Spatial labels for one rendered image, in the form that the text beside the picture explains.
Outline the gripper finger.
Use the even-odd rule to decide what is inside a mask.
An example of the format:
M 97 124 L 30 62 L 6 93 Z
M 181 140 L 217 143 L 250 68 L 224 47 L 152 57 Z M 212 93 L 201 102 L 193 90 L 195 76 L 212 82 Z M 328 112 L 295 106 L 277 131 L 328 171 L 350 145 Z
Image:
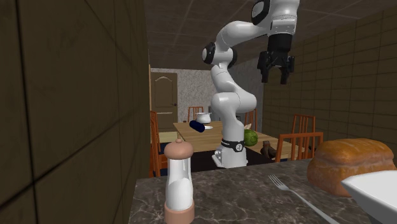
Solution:
M 267 83 L 269 71 L 272 67 L 272 56 L 268 51 L 263 51 L 260 53 L 257 63 L 257 69 L 261 72 L 261 82 Z
M 280 62 L 281 71 L 281 85 L 286 85 L 290 73 L 293 73 L 295 69 L 295 57 L 287 56 L 283 57 Z

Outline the brown panelled door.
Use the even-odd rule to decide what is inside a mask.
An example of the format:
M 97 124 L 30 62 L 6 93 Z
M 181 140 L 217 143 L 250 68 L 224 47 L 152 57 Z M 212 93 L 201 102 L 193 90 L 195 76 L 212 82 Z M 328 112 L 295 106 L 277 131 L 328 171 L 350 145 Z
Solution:
M 159 132 L 175 132 L 178 121 L 176 73 L 151 72 L 151 110 L 157 113 Z

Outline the dark robot stand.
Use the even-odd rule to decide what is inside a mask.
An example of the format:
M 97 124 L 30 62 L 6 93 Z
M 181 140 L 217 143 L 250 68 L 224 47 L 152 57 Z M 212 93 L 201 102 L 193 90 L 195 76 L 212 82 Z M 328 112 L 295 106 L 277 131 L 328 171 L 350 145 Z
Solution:
M 269 164 L 274 162 L 272 159 L 269 159 L 266 156 L 257 153 L 249 148 L 246 148 L 246 153 L 247 153 L 247 161 L 248 161 L 247 166 Z M 201 171 L 221 169 L 221 167 L 218 167 L 214 163 L 212 159 L 213 155 L 214 155 L 214 150 L 195 152 L 191 157 L 191 172 L 201 172 Z

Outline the white dish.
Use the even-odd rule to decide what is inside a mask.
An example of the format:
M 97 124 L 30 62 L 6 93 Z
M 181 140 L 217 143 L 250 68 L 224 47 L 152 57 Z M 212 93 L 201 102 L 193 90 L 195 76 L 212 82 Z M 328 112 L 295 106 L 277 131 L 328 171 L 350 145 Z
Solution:
M 341 185 L 372 224 L 397 224 L 397 170 L 351 176 Z

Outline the silver fork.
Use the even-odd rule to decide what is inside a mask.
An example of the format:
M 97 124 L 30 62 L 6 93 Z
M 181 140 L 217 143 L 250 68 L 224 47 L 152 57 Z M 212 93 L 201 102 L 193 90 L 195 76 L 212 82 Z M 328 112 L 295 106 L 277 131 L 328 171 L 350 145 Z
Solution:
M 314 210 L 318 215 L 320 215 L 320 217 L 322 217 L 324 220 L 326 220 L 329 224 L 340 224 L 339 222 L 337 222 L 336 220 L 334 220 L 333 218 L 328 216 L 326 213 L 322 212 L 322 210 L 318 209 L 316 206 L 312 205 L 310 202 L 305 200 L 298 193 L 296 193 L 295 191 L 291 190 L 276 175 L 271 174 L 271 175 L 268 175 L 268 177 L 271 180 L 271 182 L 273 182 L 273 184 L 276 187 L 278 187 L 278 189 L 294 193 L 299 199 L 301 199 L 305 204 L 307 204 L 312 210 Z

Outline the wooden dining table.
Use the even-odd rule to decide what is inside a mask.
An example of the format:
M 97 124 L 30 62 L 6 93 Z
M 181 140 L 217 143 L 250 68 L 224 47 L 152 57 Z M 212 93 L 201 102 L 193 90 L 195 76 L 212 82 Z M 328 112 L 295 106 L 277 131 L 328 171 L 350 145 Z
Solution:
M 209 124 L 212 129 L 204 132 L 197 132 L 189 126 L 189 123 L 174 123 L 179 137 L 184 141 L 189 142 L 194 149 L 194 152 L 215 150 L 220 144 L 223 137 L 221 131 L 223 129 L 221 121 L 214 121 Z M 249 149 L 260 152 L 264 141 L 269 141 L 271 147 L 277 148 L 278 138 L 268 136 L 257 132 L 258 143 L 254 146 L 249 146 Z

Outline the salt grinder with tan cap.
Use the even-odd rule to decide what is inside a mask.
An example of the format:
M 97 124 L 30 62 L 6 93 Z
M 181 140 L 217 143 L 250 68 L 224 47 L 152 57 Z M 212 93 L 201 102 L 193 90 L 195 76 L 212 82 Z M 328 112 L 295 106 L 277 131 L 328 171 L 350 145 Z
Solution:
M 166 224 L 191 224 L 195 217 L 191 157 L 193 146 L 176 139 L 164 150 L 167 157 L 164 221 Z

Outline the brown bread loaf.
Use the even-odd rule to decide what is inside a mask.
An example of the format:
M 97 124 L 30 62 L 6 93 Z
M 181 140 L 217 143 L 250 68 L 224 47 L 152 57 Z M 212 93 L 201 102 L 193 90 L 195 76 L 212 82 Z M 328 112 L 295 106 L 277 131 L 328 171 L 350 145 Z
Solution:
M 397 170 L 392 150 L 367 138 L 325 141 L 307 167 L 307 179 L 314 186 L 336 196 L 349 197 L 341 181 L 369 172 Z

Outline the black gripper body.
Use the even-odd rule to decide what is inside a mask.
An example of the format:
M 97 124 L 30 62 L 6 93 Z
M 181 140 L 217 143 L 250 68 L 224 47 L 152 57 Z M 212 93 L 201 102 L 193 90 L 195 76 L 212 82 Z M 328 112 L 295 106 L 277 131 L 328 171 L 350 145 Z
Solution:
M 271 66 L 290 68 L 293 59 L 288 56 L 293 36 L 288 33 L 273 34 L 268 38 L 268 63 Z

